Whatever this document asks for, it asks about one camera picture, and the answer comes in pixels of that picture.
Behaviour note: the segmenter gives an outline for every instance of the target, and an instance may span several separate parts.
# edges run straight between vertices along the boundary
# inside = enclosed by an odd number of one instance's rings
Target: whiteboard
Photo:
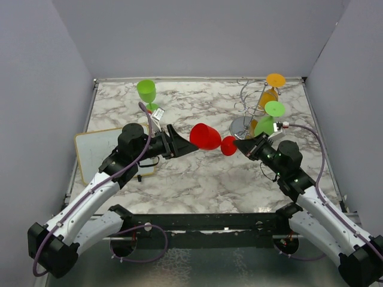
[[[144,133],[148,134],[148,127],[142,125]],[[98,168],[117,146],[117,138],[120,135],[122,128],[100,130],[97,132],[79,133],[75,136],[74,142],[78,164],[81,172],[81,179],[87,185],[98,172]],[[140,161],[141,165],[153,164],[153,159]],[[154,173],[152,167],[138,167],[138,175],[150,175]]]

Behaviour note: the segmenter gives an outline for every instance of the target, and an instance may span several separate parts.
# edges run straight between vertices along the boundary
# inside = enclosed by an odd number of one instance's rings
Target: black cable
[[[160,163],[160,157],[156,157],[156,158],[158,159],[156,163],[146,164],[146,165],[143,165],[143,166],[138,163],[138,166],[139,167],[153,167],[153,166],[156,166],[156,165],[158,165]]]
[[[262,174],[269,180],[271,180],[272,182],[276,182],[278,180],[278,175],[275,175],[275,178],[274,179],[271,179],[270,177],[268,177],[265,172],[263,171],[262,169],[262,164],[264,164],[263,162],[260,163],[259,167],[261,168],[261,172]]]

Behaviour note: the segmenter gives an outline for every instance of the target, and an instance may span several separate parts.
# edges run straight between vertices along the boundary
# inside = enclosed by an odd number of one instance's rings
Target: table
[[[146,123],[139,109],[138,81],[100,83],[89,121],[88,132],[123,127],[127,123]],[[197,123],[229,135],[233,119],[242,115],[234,108],[246,81],[170,81],[155,80],[155,102],[166,110],[162,124],[173,124],[186,139]],[[259,89],[262,83],[254,85]],[[286,113],[281,120],[315,127],[314,119],[299,79],[289,80],[281,89],[279,101]],[[320,169],[321,153],[316,139],[307,131],[290,128],[284,139],[296,141],[303,154],[302,168],[314,179]],[[240,152],[225,157],[220,149],[198,151],[185,157],[161,159],[153,176],[139,183],[131,180],[97,213],[120,204],[133,213],[229,213],[274,212],[291,202],[278,185],[262,175],[260,163],[249,161]],[[266,174],[273,176],[264,167]],[[326,196],[338,204],[339,197],[326,165],[320,182]],[[73,200],[83,190],[79,171],[71,193]]]

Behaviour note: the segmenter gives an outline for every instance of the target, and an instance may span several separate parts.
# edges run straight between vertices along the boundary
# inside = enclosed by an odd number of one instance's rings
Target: metal glass holder
[[[253,90],[248,93],[245,92],[245,89],[254,83],[263,83],[263,89],[262,90]],[[268,93],[266,90],[266,87],[269,84],[265,80],[254,80],[254,81],[247,81],[246,84],[241,88],[241,91],[239,93],[239,98],[240,101],[236,102],[234,104],[234,108],[236,108],[237,104],[243,105],[243,109],[240,110],[239,112],[243,112],[244,115],[241,117],[236,118],[235,120],[232,121],[230,125],[230,133],[232,136],[234,136],[237,139],[246,139],[250,138],[251,135],[249,133],[249,127],[251,122],[253,121],[254,117],[261,117],[265,115],[265,108],[264,106],[260,106],[260,101],[265,93],[271,95],[274,97],[275,100],[278,100],[278,98],[272,94]],[[281,95],[281,92],[278,90],[278,88],[274,88],[276,92],[278,93],[278,96]],[[260,93],[260,96],[258,98],[257,104],[256,105],[250,105],[248,101],[248,96],[251,96],[253,94]]]

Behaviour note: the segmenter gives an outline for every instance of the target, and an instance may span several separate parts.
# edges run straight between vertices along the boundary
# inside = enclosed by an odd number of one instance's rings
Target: gray wall
[[[0,9],[0,285],[32,286],[27,230],[56,213],[92,92],[50,0]]]
[[[307,76],[349,0],[53,0],[97,78]]]
[[[383,1],[352,0],[307,81],[351,210],[383,234]]]

